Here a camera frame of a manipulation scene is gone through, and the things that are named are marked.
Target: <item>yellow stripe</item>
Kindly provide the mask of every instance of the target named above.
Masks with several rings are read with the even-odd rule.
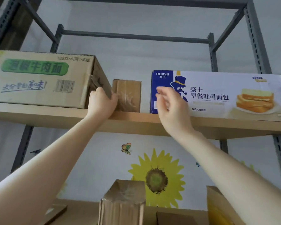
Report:
[[[179,81],[176,81],[176,80],[175,80],[175,82],[178,83],[178,84],[180,84],[180,85],[185,85],[185,84],[182,84],[182,83],[180,83]]]

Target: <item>hand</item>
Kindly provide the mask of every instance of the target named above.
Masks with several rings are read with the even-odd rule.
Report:
[[[165,130],[178,140],[185,133],[194,133],[188,104],[171,87],[157,87],[157,110]]]
[[[116,109],[118,96],[112,93],[109,99],[103,88],[98,87],[97,90],[90,92],[90,100],[88,102],[88,112],[86,117],[96,117],[105,121]]]

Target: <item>sunflower center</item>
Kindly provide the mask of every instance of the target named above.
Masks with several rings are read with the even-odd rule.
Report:
[[[154,168],[148,171],[146,184],[153,193],[161,193],[168,185],[168,178],[161,169]]]

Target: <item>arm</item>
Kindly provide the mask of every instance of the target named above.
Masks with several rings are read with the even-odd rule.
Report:
[[[113,113],[111,100],[99,87],[90,93],[86,117],[39,155],[0,182],[0,224],[38,224],[96,132]]]
[[[193,155],[242,220],[247,225],[281,224],[281,190],[196,132],[187,103],[172,88],[157,91],[165,130]]]

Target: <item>blue hat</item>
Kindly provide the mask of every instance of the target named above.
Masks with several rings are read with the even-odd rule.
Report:
[[[186,78],[184,77],[184,76],[176,76],[175,77],[175,81],[174,82],[172,82],[171,83],[171,86],[172,87],[178,87],[178,86],[180,86],[180,87],[186,87],[186,85],[185,85],[185,80],[186,80]]]

